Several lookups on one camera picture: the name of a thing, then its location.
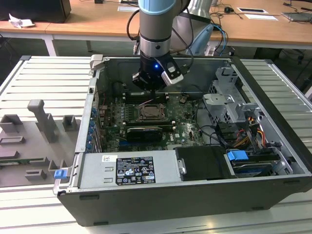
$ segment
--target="blue latch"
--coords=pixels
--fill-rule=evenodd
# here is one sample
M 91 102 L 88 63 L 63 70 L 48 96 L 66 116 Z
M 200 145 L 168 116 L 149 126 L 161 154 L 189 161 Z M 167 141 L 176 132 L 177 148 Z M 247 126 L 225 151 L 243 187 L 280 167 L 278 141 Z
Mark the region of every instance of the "blue latch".
M 67 169 L 59 169 L 54 172 L 54 179 L 66 179 Z
M 227 153 L 229 160 L 248 160 L 248 155 L 244 150 L 231 150 Z

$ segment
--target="paper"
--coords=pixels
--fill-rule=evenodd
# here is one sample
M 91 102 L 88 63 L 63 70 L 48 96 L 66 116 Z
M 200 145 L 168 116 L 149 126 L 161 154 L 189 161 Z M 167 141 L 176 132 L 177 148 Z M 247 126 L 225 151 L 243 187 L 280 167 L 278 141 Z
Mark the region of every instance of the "paper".
M 125 12 L 134 12 L 140 8 L 133 7 L 133 6 L 119 6 L 118 11 L 125 11 Z
M 250 20 L 278 20 L 274 16 L 245 14 Z
M 31 27 L 35 26 L 35 24 L 30 19 L 18 19 L 9 14 L 10 19 L 9 22 L 16 28 L 22 28 L 22 27 Z

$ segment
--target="wooden desk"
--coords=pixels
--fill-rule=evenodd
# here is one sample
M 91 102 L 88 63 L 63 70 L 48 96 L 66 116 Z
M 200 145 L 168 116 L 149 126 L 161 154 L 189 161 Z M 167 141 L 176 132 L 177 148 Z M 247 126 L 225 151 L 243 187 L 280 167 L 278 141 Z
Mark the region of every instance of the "wooden desk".
M 72 11 L 66 23 L 51 23 L 47 34 L 126 37 L 126 25 L 132 12 L 117 11 L 117 0 L 94 4 L 93 0 L 71 0 Z M 139 17 L 131 22 L 130 33 L 137 34 Z
M 46 43 L 49 55 L 57 56 L 54 39 L 86 40 L 90 41 L 130 41 L 126 35 L 126 24 L 131 12 L 117 11 L 120 4 L 117 0 L 94 4 L 93 0 L 71 0 L 71 15 L 66 23 L 38 23 L 33 28 L 14 28 L 8 22 L 0 22 L 0 33 L 4 37 L 43 39 Z M 223 0 L 224 4 L 231 4 L 235 12 L 240 13 L 237 7 L 262 8 L 269 14 L 280 15 L 282 12 L 294 10 L 283 6 L 284 0 Z M 307 2 L 292 2 L 299 11 L 301 7 L 311 8 Z M 275 16 L 278 21 L 248 19 L 241 15 L 224 15 L 221 19 L 223 29 L 229 35 L 228 45 L 312 49 L 312 25 L 309 23 L 289 23 L 284 16 Z M 139 20 L 135 17 L 131 23 L 130 33 L 135 35 L 138 31 Z M 221 39 L 220 32 L 213 32 L 211 47 L 215 47 Z
M 294 9 L 284 6 L 286 0 L 223 0 L 223 4 L 230 4 L 236 13 L 237 7 L 259 8 L 268 12 L 267 15 L 280 15 L 282 12 L 294 12 Z M 292 6 L 302 12 L 301 7 L 312 8 L 311 3 L 293 1 Z M 210 12 L 222 11 L 224 5 L 212 7 Z M 229 35 L 228 45 L 273 47 L 273 48 L 312 48 L 312 24 L 290 22 L 284 16 L 275 16 L 278 21 L 248 19 L 244 15 L 224 15 L 221 19 L 223 29 Z M 215 23 L 219 24 L 216 16 L 212 16 Z M 220 33 L 215 31 L 211 40 L 220 41 Z

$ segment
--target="computer case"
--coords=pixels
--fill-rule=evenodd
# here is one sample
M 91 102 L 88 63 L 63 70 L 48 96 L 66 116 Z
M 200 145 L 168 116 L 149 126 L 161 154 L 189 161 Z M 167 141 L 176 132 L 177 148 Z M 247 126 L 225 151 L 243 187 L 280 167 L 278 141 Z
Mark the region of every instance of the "computer case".
M 64 23 L 71 12 L 69 0 L 0 0 L 0 20 L 19 19 Z

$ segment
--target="black plastic cover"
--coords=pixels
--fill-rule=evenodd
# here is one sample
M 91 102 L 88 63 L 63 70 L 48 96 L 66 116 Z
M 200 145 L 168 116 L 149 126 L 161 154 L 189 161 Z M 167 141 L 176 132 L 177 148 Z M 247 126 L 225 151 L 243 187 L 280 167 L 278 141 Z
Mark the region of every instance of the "black plastic cover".
M 228 179 L 231 174 L 225 161 L 225 149 L 220 146 L 192 146 L 175 149 L 178 160 L 183 160 L 186 174 L 182 181 Z

